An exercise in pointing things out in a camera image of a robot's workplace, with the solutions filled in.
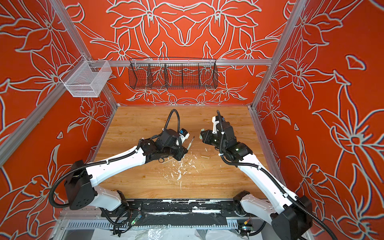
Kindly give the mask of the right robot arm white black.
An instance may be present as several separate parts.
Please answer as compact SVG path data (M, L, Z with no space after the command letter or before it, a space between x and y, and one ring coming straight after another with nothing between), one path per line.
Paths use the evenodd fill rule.
M247 145L237 141L230 123L214 117L213 129L202 130L200 139L218 149L226 164L239 168L267 197L262 201L246 191L238 194L236 200L246 213L271 225L281 240L303 239L313 225L313 206L307 197L298 197L279 182Z

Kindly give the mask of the clear mesh bin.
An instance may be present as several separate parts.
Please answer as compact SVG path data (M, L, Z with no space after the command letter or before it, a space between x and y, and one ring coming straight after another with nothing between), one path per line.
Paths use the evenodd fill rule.
M89 61L81 55L63 73L60 81L75 98L97 98L111 75L108 61Z

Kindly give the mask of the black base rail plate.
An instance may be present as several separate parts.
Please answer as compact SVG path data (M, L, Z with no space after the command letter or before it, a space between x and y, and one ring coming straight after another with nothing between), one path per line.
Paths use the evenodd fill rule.
M127 209L133 214L181 215L189 213L241 217L245 214L239 202L232 199L130 199Z

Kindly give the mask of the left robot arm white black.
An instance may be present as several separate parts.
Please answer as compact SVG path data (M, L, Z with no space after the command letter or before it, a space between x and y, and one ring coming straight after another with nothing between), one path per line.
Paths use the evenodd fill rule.
M164 130L159 136L141 139L136 147L103 161L85 164L77 161L72 173L64 180L64 186L71 210L86 206L102 208L109 212L126 204L125 196L120 191L111 191L100 187L105 180L137 166L169 157L180 161L188 152L183 143L190 136L181 129Z

